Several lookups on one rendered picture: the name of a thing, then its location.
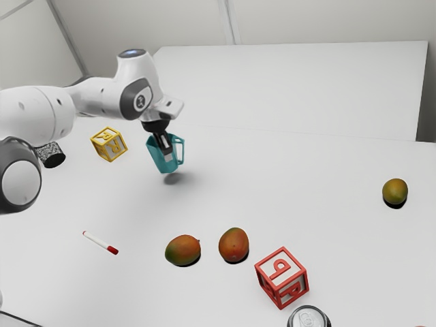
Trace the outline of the red letter block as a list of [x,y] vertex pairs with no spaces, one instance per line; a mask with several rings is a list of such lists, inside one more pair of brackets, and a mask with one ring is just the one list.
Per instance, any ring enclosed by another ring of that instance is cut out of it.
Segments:
[[279,310],[309,291],[307,269],[285,247],[254,265],[260,287]]

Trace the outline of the green yellow mango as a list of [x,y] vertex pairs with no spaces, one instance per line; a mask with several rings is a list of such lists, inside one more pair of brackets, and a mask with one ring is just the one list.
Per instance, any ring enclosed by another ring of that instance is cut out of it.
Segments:
[[392,178],[384,183],[382,187],[383,199],[392,205],[400,205],[408,197],[407,183],[401,178]]

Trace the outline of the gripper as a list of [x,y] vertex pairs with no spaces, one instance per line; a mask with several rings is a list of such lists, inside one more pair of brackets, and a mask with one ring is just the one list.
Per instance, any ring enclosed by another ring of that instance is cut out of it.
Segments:
[[155,121],[142,121],[142,127],[145,131],[152,133],[156,141],[159,155],[165,162],[172,161],[173,146],[166,128],[170,120],[159,119]]

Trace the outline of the orange red mango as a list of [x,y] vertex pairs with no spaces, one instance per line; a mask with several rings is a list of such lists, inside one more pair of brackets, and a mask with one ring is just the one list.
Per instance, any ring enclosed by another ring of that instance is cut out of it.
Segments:
[[219,239],[219,254],[231,263],[241,262],[249,252],[249,239],[241,228],[230,228]]

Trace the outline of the yellow letter block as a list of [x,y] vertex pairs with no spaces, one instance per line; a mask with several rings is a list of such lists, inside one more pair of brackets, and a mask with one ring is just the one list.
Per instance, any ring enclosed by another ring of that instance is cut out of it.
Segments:
[[97,154],[108,162],[113,162],[128,150],[121,133],[111,127],[94,134],[90,141]]

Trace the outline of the black mesh pen holder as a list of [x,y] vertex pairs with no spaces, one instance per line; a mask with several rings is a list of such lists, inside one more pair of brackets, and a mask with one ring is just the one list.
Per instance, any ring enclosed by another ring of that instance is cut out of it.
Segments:
[[65,153],[57,142],[36,147],[35,151],[43,166],[48,169],[60,166],[66,159]]

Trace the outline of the silver can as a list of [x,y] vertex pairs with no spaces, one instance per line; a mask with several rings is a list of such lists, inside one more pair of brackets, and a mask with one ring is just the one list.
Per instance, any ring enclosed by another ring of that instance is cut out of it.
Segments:
[[332,327],[332,324],[322,310],[312,305],[303,305],[290,315],[287,327]]

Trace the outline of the teal faceted mug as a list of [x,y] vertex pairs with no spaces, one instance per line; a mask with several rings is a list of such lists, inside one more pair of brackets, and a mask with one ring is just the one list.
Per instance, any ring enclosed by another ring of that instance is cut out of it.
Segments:
[[185,141],[178,136],[168,134],[171,144],[171,153],[164,154],[159,147],[155,136],[150,136],[146,141],[146,147],[157,167],[162,174],[175,172],[179,166],[184,164],[185,160]]

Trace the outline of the orange green mango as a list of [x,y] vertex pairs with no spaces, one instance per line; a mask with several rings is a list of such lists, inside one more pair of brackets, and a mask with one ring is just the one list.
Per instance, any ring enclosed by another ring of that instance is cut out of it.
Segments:
[[165,258],[175,266],[187,266],[196,262],[201,256],[200,241],[184,234],[172,239],[165,250]]

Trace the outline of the white pen with red cap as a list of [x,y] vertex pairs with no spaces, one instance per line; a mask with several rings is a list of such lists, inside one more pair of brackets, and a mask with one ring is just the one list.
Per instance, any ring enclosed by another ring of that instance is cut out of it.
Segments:
[[119,253],[119,250],[117,248],[113,247],[112,245],[109,245],[108,243],[106,243],[105,241],[101,240],[100,238],[96,237],[95,235],[93,235],[88,231],[83,231],[82,235],[113,255],[117,255]]

